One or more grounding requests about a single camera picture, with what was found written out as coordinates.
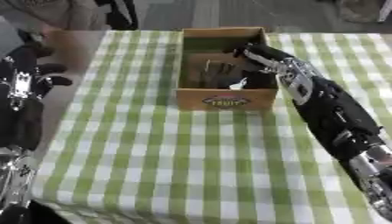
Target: robot forearm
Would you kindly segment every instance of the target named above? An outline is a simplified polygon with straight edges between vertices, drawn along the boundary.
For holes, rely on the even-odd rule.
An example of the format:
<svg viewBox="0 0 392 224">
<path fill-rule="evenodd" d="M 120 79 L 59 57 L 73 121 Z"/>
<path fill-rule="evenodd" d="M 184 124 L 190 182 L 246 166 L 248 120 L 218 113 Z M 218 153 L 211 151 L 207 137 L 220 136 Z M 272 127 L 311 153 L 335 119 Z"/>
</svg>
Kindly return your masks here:
<svg viewBox="0 0 392 224">
<path fill-rule="evenodd" d="M 392 150 L 379 138 L 381 127 L 342 87 L 310 63 L 265 43 L 235 49 L 276 73 L 311 133 L 384 218 L 392 221 Z"/>
</svg>

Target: chair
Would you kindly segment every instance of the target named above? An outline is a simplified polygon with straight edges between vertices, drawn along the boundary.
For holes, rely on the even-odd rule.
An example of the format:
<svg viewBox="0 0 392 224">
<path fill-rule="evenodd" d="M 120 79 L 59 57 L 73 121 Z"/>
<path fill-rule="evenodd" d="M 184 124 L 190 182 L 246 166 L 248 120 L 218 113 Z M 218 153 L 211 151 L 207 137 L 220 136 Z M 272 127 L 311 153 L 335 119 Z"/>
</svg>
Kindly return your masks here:
<svg viewBox="0 0 392 224">
<path fill-rule="evenodd" d="M 134 31 L 138 29 L 139 22 L 137 19 L 137 13 L 135 9 L 135 4 L 133 0 L 123 0 L 126 10 L 129 13 L 129 21 L 119 9 L 116 0 L 95 0 L 98 6 L 110 5 L 111 12 L 106 15 L 108 25 L 111 26 L 113 30 L 118 31 Z"/>
</svg>

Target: gingham tablecloth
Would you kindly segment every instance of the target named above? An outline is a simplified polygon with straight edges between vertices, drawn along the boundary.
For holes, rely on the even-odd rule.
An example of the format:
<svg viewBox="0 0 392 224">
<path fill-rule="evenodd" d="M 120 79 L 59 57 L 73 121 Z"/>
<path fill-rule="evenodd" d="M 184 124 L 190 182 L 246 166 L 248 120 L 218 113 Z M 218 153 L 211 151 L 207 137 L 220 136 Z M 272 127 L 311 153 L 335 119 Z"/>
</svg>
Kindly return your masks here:
<svg viewBox="0 0 392 224">
<path fill-rule="evenodd" d="M 385 126 L 392 52 L 378 34 L 270 34 Z M 290 97 L 269 113 L 180 112 L 180 32 L 109 31 L 33 195 L 74 223 L 387 223 L 316 142 Z"/>
</svg>

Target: silver metal part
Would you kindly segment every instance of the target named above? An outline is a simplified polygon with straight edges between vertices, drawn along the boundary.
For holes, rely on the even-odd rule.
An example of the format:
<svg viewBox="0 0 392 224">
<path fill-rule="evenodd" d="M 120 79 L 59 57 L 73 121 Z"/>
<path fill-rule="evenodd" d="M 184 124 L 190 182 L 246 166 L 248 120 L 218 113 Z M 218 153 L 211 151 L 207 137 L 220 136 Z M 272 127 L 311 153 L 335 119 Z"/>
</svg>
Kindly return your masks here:
<svg viewBox="0 0 392 224">
<path fill-rule="evenodd" d="M 29 150 L 0 149 L 0 214 L 11 205 L 29 206 L 36 172 Z"/>
<path fill-rule="evenodd" d="M 351 159 L 349 164 L 370 205 L 382 217 L 392 221 L 392 185 L 381 176 L 387 169 L 392 169 L 392 150 L 386 145 L 376 145 Z"/>
<path fill-rule="evenodd" d="M 10 104 L 12 109 L 19 111 L 23 107 L 24 100 L 29 98 L 32 87 L 32 75 L 29 73 L 16 73 L 10 85 Z"/>
<path fill-rule="evenodd" d="M 249 50 L 243 53 L 248 58 L 264 64 L 268 72 L 278 74 L 280 82 L 298 105 L 305 104 L 312 96 L 312 76 L 322 76 L 312 64 L 297 58 L 287 58 L 279 62 L 266 59 Z"/>
<path fill-rule="evenodd" d="M 335 146 L 338 146 L 341 143 L 344 143 L 345 141 L 347 141 L 352 136 L 353 136 L 353 133 L 351 131 L 345 129 L 342 132 L 340 132 L 340 134 L 338 134 L 335 137 L 335 139 L 333 139 L 332 144 L 335 145 Z"/>
<path fill-rule="evenodd" d="M 285 73 L 279 73 L 279 80 L 298 105 L 309 101 L 313 93 L 312 76 L 321 76 L 310 63 L 300 59 L 288 58 L 282 61 L 287 67 Z"/>
</svg>

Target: small white object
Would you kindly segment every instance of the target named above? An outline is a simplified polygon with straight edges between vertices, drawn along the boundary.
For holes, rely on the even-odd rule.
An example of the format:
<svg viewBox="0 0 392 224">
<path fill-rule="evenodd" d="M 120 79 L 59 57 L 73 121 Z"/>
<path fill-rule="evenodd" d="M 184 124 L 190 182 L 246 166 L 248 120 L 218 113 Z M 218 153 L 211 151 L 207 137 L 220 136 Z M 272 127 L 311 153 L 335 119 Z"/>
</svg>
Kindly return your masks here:
<svg viewBox="0 0 392 224">
<path fill-rule="evenodd" d="M 233 84 L 230 86 L 230 89 L 232 90 L 241 90 L 245 85 L 247 85 L 247 79 L 248 78 L 243 78 L 239 83 Z"/>
</svg>

